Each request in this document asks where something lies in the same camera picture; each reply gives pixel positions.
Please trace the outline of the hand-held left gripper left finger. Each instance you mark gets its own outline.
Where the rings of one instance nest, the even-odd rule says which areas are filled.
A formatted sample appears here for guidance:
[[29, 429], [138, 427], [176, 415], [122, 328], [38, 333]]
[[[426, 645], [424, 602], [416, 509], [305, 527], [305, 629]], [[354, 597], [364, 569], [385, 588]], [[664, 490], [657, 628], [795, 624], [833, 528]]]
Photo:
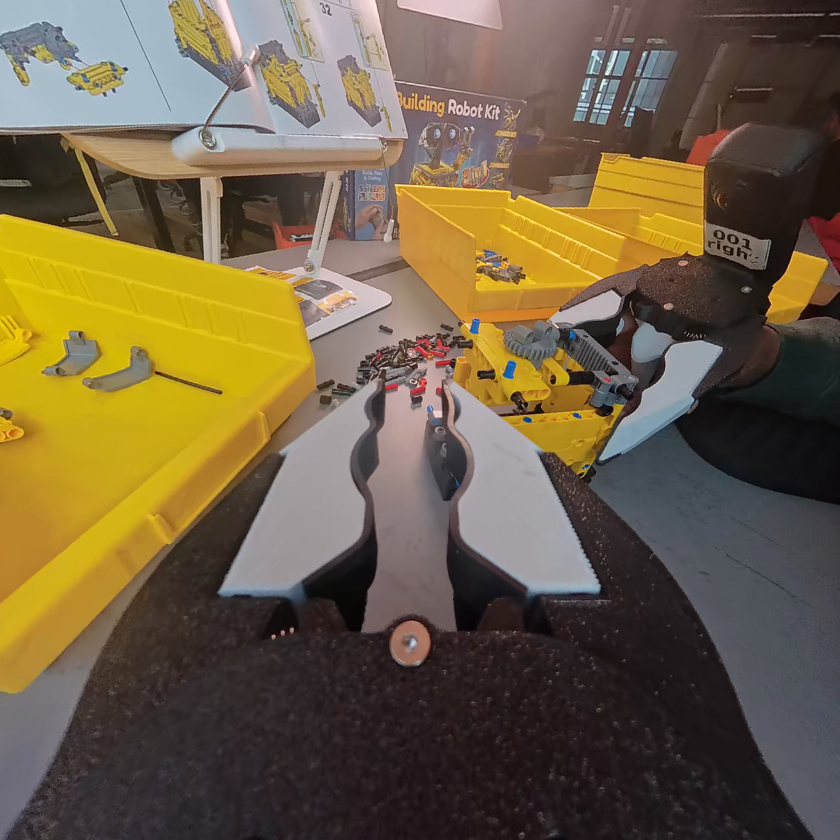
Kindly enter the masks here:
[[333, 602], [359, 632], [377, 567], [370, 478], [385, 382], [373, 380], [280, 452], [280, 467], [218, 595]]

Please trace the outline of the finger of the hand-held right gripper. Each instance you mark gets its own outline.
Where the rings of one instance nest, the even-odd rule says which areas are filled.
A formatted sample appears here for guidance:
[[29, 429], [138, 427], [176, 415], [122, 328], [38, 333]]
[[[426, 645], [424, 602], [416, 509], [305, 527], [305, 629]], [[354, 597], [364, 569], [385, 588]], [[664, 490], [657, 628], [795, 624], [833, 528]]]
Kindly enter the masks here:
[[588, 322], [610, 321], [620, 317], [625, 297], [615, 290], [607, 290], [585, 300], [569, 301], [555, 312], [549, 320], [556, 326], [576, 328]]
[[616, 422], [596, 464], [624, 455], [686, 414], [721, 355], [721, 346], [706, 341], [673, 344], [659, 379], [643, 391], [636, 410]]

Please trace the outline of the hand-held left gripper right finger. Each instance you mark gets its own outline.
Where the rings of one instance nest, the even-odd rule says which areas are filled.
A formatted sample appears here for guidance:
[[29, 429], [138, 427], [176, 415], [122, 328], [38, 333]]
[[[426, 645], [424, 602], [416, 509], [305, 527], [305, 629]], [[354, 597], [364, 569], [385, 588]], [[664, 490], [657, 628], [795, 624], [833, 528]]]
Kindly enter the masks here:
[[459, 631], [508, 599], [593, 599], [602, 583], [550, 475], [548, 454], [466, 389], [442, 389], [449, 500], [447, 572]]

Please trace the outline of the heap of grey lego parts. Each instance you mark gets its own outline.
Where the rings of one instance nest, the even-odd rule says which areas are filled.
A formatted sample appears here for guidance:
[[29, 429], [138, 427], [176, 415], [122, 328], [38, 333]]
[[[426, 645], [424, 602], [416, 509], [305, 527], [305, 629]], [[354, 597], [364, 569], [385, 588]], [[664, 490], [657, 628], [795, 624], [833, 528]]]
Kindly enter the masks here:
[[513, 285], [518, 285], [527, 279], [527, 274], [520, 265], [510, 262], [504, 255], [488, 248], [476, 252], [476, 274]]

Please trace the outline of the yellow lego robot model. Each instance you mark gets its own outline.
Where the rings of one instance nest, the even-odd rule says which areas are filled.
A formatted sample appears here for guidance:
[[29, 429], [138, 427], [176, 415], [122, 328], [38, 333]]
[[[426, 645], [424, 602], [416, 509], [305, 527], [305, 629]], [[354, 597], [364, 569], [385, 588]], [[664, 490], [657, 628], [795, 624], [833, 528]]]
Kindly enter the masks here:
[[587, 476], [634, 398], [638, 378], [587, 331], [538, 321], [459, 326], [454, 380], [543, 451]]

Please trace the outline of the yellow plastic parts bin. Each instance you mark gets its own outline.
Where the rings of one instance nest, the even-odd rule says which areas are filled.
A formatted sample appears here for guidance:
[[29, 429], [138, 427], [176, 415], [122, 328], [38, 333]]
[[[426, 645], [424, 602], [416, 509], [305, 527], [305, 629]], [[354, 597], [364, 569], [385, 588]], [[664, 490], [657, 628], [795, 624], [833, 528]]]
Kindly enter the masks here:
[[[291, 285], [2, 216], [2, 316], [33, 338], [2, 365], [1, 687], [25, 690], [132, 578], [195, 521], [314, 388]], [[71, 330], [96, 340], [76, 376], [42, 370]], [[86, 377], [155, 371], [120, 392]]]
[[[544, 319], [597, 280], [617, 273], [623, 237], [509, 192], [399, 185], [404, 260], [459, 318]], [[520, 265], [518, 285], [476, 274], [476, 252]]]

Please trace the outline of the pile of small lego pins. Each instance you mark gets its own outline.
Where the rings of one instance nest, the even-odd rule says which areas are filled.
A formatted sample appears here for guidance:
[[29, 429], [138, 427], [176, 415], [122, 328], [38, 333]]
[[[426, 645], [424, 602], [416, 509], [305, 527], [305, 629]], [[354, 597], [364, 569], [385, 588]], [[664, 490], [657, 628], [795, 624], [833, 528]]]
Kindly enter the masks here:
[[452, 377], [457, 352], [473, 346], [471, 338], [446, 323], [437, 332], [421, 332], [383, 344], [357, 362], [353, 379], [342, 382], [328, 378], [318, 383], [318, 403], [324, 408], [337, 407], [364, 386], [382, 379], [385, 394], [404, 390], [410, 407], [417, 410], [425, 405], [427, 397], [442, 393], [440, 385], [429, 384], [430, 379]]

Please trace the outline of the person's right forearm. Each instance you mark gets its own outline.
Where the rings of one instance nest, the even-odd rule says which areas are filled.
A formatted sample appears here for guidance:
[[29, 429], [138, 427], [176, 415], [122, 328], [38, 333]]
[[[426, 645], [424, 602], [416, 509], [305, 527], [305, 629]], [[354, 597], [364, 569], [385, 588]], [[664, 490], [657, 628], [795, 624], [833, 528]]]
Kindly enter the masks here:
[[782, 334], [782, 342], [772, 372], [741, 390], [713, 395], [838, 427], [839, 321], [819, 317], [774, 325]]

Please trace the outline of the black lego axle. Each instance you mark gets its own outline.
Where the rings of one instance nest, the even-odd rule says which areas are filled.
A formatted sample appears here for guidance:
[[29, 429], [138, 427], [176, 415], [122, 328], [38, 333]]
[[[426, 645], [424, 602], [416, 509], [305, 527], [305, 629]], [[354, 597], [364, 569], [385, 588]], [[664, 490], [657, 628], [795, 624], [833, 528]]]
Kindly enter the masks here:
[[155, 371], [154, 374], [157, 375], [158, 377], [162, 378], [162, 379], [167, 380], [168, 382], [173, 382], [173, 383], [176, 383], [176, 384], [179, 384], [179, 385], [185, 385], [185, 386], [191, 387], [194, 390], [198, 390], [198, 391], [201, 391], [201, 392], [210, 393], [210, 394], [213, 394], [213, 395], [216, 395], [216, 396], [222, 396], [223, 393], [224, 393], [222, 390], [214, 388], [210, 385], [205, 385], [205, 384], [197, 383], [197, 382], [194, 382], [194, 381], [189, 381], [189, 380], [184, 379], [182, 377], [179, 377], [179, 376], [176, 376], [176, 375], [173, 375], [173, 374], [169, 374], [169, 373], [165, 373], [163, 371]]

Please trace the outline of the lego sticker sheet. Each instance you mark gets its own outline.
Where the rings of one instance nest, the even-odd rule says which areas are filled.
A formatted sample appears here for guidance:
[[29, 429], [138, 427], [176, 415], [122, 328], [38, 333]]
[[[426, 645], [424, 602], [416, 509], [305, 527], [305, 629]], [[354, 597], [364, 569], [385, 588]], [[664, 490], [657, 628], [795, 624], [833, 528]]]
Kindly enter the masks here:
[[292, 285], [306, 328], [358, 302], [358, 298], [350, 290], [331, 280], [314, 279], [306, 275], [299, 276], [294, 272], [262, 266], [254, 266], [246, 270], [263, 277], [284, 280]]

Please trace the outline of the grey curved lego panel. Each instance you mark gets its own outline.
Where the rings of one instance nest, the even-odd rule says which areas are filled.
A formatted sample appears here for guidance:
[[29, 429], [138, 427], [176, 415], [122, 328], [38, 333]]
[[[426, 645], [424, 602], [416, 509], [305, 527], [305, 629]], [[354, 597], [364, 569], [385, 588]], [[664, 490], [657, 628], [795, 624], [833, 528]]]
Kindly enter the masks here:
[[129, 353], [129, 365], [118, 371], [82, 380], [91, 391], [115, 393], [148, 381], [154, 374], [154, 364], [146, 350], [133, 346]]
[[64, 355], [54, 364], [46, 366], [42, 375], [68, 377], [80, 375], [100, 358], [98, 342], [86, 337], [82, 331], [71, 330], [63, 340]]

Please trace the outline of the yellow curved lego panel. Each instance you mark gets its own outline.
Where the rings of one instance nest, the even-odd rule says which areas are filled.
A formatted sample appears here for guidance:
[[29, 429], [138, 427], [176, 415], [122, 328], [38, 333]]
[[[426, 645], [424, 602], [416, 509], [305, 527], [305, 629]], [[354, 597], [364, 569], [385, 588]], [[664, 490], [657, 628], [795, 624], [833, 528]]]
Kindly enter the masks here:
[[33, 333], [11, 316], [1, 316], [0, 365], [10, 364], [30, 350]]

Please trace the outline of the lego instruction booklet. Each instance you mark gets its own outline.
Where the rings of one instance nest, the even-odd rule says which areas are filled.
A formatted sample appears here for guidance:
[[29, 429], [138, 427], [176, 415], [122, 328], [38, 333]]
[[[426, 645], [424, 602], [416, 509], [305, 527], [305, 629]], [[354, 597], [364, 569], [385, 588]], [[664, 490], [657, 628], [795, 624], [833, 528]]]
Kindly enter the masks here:
[[405, 140], [375, 2], [2, 1], [2, 134]]

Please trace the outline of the person's right hand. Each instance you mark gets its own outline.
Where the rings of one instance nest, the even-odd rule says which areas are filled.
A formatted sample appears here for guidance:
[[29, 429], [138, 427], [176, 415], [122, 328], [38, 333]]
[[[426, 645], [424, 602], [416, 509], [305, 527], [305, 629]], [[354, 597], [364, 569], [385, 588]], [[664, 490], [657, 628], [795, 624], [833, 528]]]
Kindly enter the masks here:
[[738, 391], [761, 381], [778, 362], [782, 334], [771, 323], [742, 325], [725, 331], [721, 341], [721, 353], [694, 391], [696, 399], [713, 392]]

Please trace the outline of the blue robot kit box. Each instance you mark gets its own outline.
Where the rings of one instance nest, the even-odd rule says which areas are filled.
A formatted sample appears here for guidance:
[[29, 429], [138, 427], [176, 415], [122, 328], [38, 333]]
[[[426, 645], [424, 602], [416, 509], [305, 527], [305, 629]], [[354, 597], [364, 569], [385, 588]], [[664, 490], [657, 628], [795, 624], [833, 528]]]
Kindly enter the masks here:
[[525, 102], [397, 81], [407, 137], [386, 169], [348, 171], [342, 180], [349, 240], [382, 240], [398, 218], [399, 185], [505, 190]]

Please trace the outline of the background window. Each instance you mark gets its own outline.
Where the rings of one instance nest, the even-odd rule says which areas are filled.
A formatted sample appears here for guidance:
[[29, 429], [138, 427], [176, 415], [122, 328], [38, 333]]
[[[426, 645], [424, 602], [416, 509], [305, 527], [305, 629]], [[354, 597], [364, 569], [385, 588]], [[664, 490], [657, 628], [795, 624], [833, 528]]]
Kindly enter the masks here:
[[630, 128], [637, 111], [654, 114], [678, 55], [656, 41], [646, 45], [632, 66], [630, 49], [593, 49], [573, 121], [605, 126], [616, 116], [620, 125]]

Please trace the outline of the instruction booklet on stand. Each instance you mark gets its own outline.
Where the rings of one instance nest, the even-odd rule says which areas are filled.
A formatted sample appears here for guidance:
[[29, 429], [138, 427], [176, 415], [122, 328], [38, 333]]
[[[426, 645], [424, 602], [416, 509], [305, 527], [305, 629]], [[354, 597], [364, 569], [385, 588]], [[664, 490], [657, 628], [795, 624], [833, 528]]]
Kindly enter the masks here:
[[387, 169], [403, 151], [406, 129], [389, 64], [366, 66], [362, 59], [341, 58], [339, 90], [376, 93], [381, 123], [367, 133], [262, 133], [249, 128], [205, 123], [168, 140], [161, 132], [69, 132], [65, 140], [114, 170], [152, 181], [197, 180], [201, 197], [203, 258], [222, 262], [224, 178], [322, 172], [318, 216], [303, 266], [282, 279], [299, 292], [313, 286], [324, 294], [306, 303], [302, 314], [307, 336], [315, 340], [376, 313], [392, 303], [383, 290], [323, 267], [342, 175], [363, 169]]

